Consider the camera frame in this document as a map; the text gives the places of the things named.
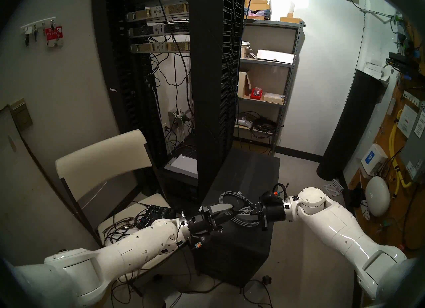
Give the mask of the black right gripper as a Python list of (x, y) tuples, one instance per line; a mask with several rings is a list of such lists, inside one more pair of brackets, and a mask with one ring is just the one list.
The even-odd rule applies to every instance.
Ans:
[(283, 201), (260, 201), (240, 208), (238, 218), (257, 218), (262, 231), (267, 231), (270, 222), (286, 220), (286, 209)]

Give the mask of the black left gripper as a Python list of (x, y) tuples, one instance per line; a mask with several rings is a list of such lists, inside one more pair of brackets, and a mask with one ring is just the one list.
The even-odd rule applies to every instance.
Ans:
[(244, 208), (236, 209), (231, 204), (220, 203), (201, 206), (200, 211), (192, 216), (186, 216), (186, 225), (192, 237), (219, 231), (222, 224), (234, 219), (237, 215), (244, 213)]

